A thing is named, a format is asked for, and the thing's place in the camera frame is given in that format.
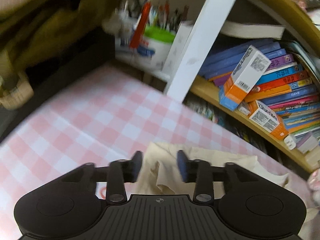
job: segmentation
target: orange and white box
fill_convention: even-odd
[[[219,92],[219,102],[234,111],[271,64],[262,52],[250,46]]]
[[[248,103],[248,105],[250,110],[249,119],[267,130],[274,137],[282,140],[289,134],[282,118],[264,103],[255,100]]]

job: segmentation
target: pink book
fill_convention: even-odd
[[[271,109],[277,109],[277,108],[296,106],[296,105],[302,105],[302,104],[307,104],[307,103],[314,103],[317,101],[319,101],[319,95],[313,95],[313,96],[308,96],[308,97],[296,99],[296,100],[285,102],[285,103],[276,104],[276,105],[269,106],[269,107]]]
[[[231,76],[231,74],[230,75],[226,75],[224,77],[217,78],[213,82],[217,87],[222,86],[230,76]]]
[[[278,68],[281,67],[285,64],[294,62],[293,56],[292,54],[287,54],[281,57],[276,57],[274,59],[271,60],[271,64],[270,66],[267,68],[266,71],[270,70],[270,69],[274,69],[274,68]]]

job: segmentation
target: barcode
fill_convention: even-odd
[[[249,86],[243,81],[238,82],[238,86],[243,88],[246,92],[249,90]]]
[[[266,122],[264,124],[263,127],[267,128],[270,131],[273,131],[277,127],[277,125],[276,125],[276,123],[274,121],[269,120],[268,122]]]
[[[255,121],[259,124],[263,124],[264,122],[266,122],[268,120],[268,118],[266,117],[265,114],[263,114],[262,112],[258,111],[257,113],[254,114],[254,116],[251,117],[252,121]]]
[[[264,58],[263,55],[257,55],[254,61],[251,63],[251,67],[256,71],[264,71],[268,61]]]

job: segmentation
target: green lid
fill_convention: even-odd
[[[176,35],[164,29],[160,29],[159,27],[147,26],[146,30],[144,31],[144,36],[154,39],[156,41],[173,43],[173,40]]]

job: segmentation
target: book spine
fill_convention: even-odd
[[[286,100],[281,100],[281,101],[275,102],[273,104],[270,104],[268,106],[270,107],[270,106],[277,105],[277,104],[288,103],[288,102],[291,102],[293,100],[303,99],[303,98],[305,98],[307,96],[309,97],[309,96],[315,96],[315,95],[318,95],[318,92],[314,92],[314,93],[311,93],[309,95],[304,95],[304,96],[297,97],[297,98],[289,98],[289,99],[286,99]]]
[[[301,108],[295,108],[295,109],[290,109],[290,110],[285,110],[285,111],[278,111],[278,115],[283,115],[283,114],[292,114],[292,113],[297,113],[297,112],[303,112],[303,111],[308,111],[308,110],[313,110],[313,109],[319,109],[320,104],[314,104],[312,106],[304,106]]]
[[[221,77],[221,78],[218,78],[218,79],[215,79],[213,82],[217,87],[222,86],[228,80],[228,78],[230,76],[231,76],[231,74],[224,76],[224,77]]]
[[[270,69],[270,70],[268,70],[268,71],[265,71],[265,72],[263,73],[263,75],[268,75],[268,74],[273,73],[273,72],[275,72],[275,71],[279,71],[279,70],[282,70],[282,69],[285,69],[285,68],[289,68],[289,67],[293,67],[293,66],[296,66],[296,65],[297,65],[296,62],[291,62],[291,63],[285,64],[285,65],[282,65],[282,66],[280,66],[280,67],[273,68],[273,69]]]
[[[289,101],[289,102],[286,102],[286,103],[280,103],[280,104],[272,105],[272,106],[270,106],[270,108],[272,110],[275,110],[277,108],[290,107],[290,106],[295,106],[295,105],[302,105],[302,104],[316,103],[316,102],[319,102],[319,96],[318,95],[304,97],[304,98],[293,100],[293,101]]]
[[[276,57],[284,56],[286,54],[285,49],[279,49],[270,53],[265,54],[268,59],[274,59]]]
[[[271,38],[251,40],[251,41],[248,41],[248,42],[243,43],[241,45],[235,46],[233,48],[226,49],[224,51],[210,55],[211,63],[215,63],[215,62],[218,62],[218,61],[223,60],[225,58],[232,57],[232,56],[240,54],[242,52],[246,52],[246,50],[249,48],[250,45],[253,45],[256,48],[259,48],[261,46],[271,44],[271,43],[273,43],[273,39],[271,39]]]
[[[273,44],[268,44],[268,45],[262,46],[262,47],[260,47],[258,49],[263,54],[265,54],[265,56],[267,58],[274,57],[274,55],[276,55],[277,57],[281,56],[279,54],[283,54],[283,51],[284,51],[284,54],[285,54],[285,50],[284,49],[280,49],[280,44],[278,42],[274,42]],[[208,66],[207,67],[207,71],[204,74],[208,73],[211,70],[216,70],[217,71],[217,70],[229,67],[231,65],[238,64],[239,61],[242,59],[243,55],[244,55],[244,52],[240,53],[238,55],[223,59],[221,61],[215,62],[215,63],[212,63],[209,60],[210,57],[207,57],[204,60],[203,65],[202,65],[203,67]]]
[[[290,75],[295,74],[297,72],[300,72],[302,70],[303,70],[303,67],[301,66],[301,64],[298,64],[297,66],[292,66],[292,67],[285,68],[285,69],[282,69],[282,70],[279,70],[279,71],[275,71],[275,72],[270,73],[268,75],[262,76],[258,80],[258,82],[256,83],[256,86],[260,85],[260,84],[263,84],[263,83],[267,83],[267,82],[273,81],[275,79],[279,79],[279,78],[282,78],[282,77],[290,76]]]
[[[301,129],[304,129],[304,128],[307,128],[307,127],[311,127],[311,126],[315,126],[315,125],[319,125],[319,124],[320,124],[320,120],[315,120],[313,122],[308,122],[306,124],[302,124],[302,125],[298,125],[296,127],[289,128],[288,131],[290,133],[297,132],[297,131],[299,131]]]
[[[214,72],[208,72],[204,75],[204,78],[207,79],[207,80],[210,80],[210,79],[213,79],[215,77],[218,77],[218,76],[221,76],[221,75],[224,75],[228,72],[232,72],[235,70],[237,64],[234,64],[230,67],[226,67],[226,68],[223,68],[223,69],[219,69],[217,71],[214,71]]]
[[[305,86],[311,85],[311,84],[312,84],[311,78],[306,78],[303,80],[299,80],[299,81],[290,83],[289,86],[291,87],[292,90],[295,90],[295,89],[305,87]]]
[[[301,122],[301,123],[296,123],[296,124],[291,124],[291,125],[285,125],[285,127],[286,127],[287,129],[290,129],[290,128],[295,128],[295,127],[298,127],[298,126],[310,124],[310,123],[313,123],[313,122],[316,122],[316,121],[320,121],[320,119],[319,119],[319,118],[316,118],[316,119],[304,121],[304,122]]]
[[[267,71],[270,70],[270,69],[274,69],[274,68],[280,67],[282,65],[291,63],[291,62],[294,62],[292,54],[287,54],[287,55],[284,55],[284,56],[281,56],[281,57],[276,57],[276,58],[271,60],[271,64],[267,68]]]
[[[303,114],[303,115],[299,115],[299,116],[289,117],[289,118],[283,119],[283,121],[285,123],[293,123],[293,122],[307,120],[307,119],[310,119],[310,118],[315,118],[315,117],[318,117],[318,116],[320,116],[320,112],[319,111],[311,113],[311,114]]]
[[[301,123],[304,121],[310,121],[310,120],[315,120],[317,118],[320,118],[320,114],[312,114],[309,117],[303,117],[303,118],[297,118],[296,120],[291,120],[291,119],[286,119],[286,122],[284,122],[286,125],[292,125],[292,124],[297,124]]]
[[[295,105],[295,106],[288,106],[288,107],[282,107],[282,108],[273,109],[273,111],[275,111],[275,112],[280,112],[280,111],[287,111],[287,110],[292,110],[292,109],[298,109],[298,108],[302,108],[302,107],[305,107],[305,106],[310,106],[310,104],[312,104],[312,103]]]
[[[261,100],[261,99],[264,99],[264,98],[270,98],[270,97],[274,97],[274,96],[278,96],[278,95],[283,95],[283,94],[289,93],[291,91],[292,90],[291,90],[289,85],[283,85],[283,86],[280,86],[280,87],[272,88],[272,89],[267,90],[267,91],[262,91],[262,92],[259,92],[259,93],[247,95],[244,98],[244,101],[246,103],[249,103],[249,102],[252,102],[254,100]]]
[[[292,74],[292,75],[289,75],[289,76],[286,76],[286,77],[283,77],[283,78],[275,79],[275,80],[267,82],[267,83],[263,83],[263,84],[260,84],[260,85],[255,85],[252,88],[252,90],[249,92],[249,94],[257,93],[257,92],[260,92],[260,91],[266,91],[266,90],[269,90],[269,89],[272,89],[272,88],[275,88],[275,87],[278,87],[278,86],[283,86],[283,85],[286,85],[286,84],[289,84],[289,83],[292,83],[292,82],[299,81],[301,79],[305,79],[307,77],[308,77],[307,71],[304,70],[304,71],[301,71],[299,73],[295,73],[295,74]]]
[[[311,131],[316,131],[316,130],[319,130],[319,126],[317,125],[311,125],[307,128],[304,128],[304,129],[300,129],[298,131],[295,131],[293,132],[292,134],[296,137],[296,136],[299,136],[299,135],[304,135],[308,132],[311,132]]]
[[[291,93],[288,93],[288,94],[262,99],[261,102],[266,105],[274,104],[274,103],[277,103],[277,102],[280,102],[283,100],[287,100],[290,98],[293,99],[293,98],[301,97],[301,96],[308,95],[308,94],[315,93],[315,92],[316,92],[316,86],[315,85],[308,85],[303,88],[295,89],[294,91],[292,91]]]
[[[225,76],[231,75],[231,73],[232,73],[232,71],[227,72],[227,73],[222,74],[222,75],[219,75],[219,76],[216,76],[216,77],[212,77],[212,78],[210,78],[210,79],[209,79],[209,81],[213,81],[213,80],[216,80],[216,79],[218,79],[218,78],[221,78],[221,77],[225,77]]]
[[[312,109],[307,111],[301,111],[298,113],[286,114],[282,116],[282,119],[297,118],[297,117],[305,116],[307,114],[316,114],[319,111],[320,111],[319,109]]]

